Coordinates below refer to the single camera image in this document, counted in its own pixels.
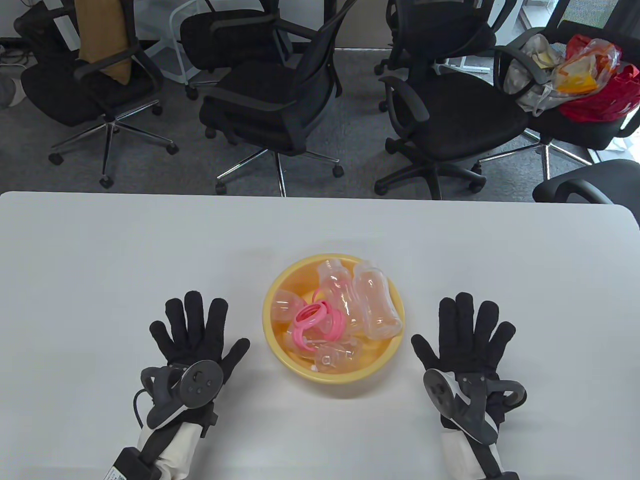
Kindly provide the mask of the person's right hand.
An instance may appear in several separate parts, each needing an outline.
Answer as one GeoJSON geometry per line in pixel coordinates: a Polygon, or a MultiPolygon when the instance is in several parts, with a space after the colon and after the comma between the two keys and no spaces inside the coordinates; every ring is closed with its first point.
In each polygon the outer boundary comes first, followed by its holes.
{"type": "Polygon", "coordinates": [[[455,298],[444,297],[438,307],[438,352],[421,335],[410,341],[425,370],[455,374],[480,373],[498,380],[498,365],[516,327],[499,320],[499,306],[483,301],[474,310],[473,295],[460,292],[455,298]]]}

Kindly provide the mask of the person's left hand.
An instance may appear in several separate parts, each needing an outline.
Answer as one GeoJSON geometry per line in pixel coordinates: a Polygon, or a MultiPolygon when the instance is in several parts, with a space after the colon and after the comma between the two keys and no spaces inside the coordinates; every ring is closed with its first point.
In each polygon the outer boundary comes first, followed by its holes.
{"type": "Polygon", "coordinates": [[[167,300],[165,313],[170,330],[160,320],[150,324],[151,336],[167,364],[191,366],[198,361],[214,361],[226,384],[250,348],[250,340],[241,338],[223,355],[228,308],[224,298],[214,298],[205,317],[202,295],[196,290],[187,292],[183,299],[167,300]]]}

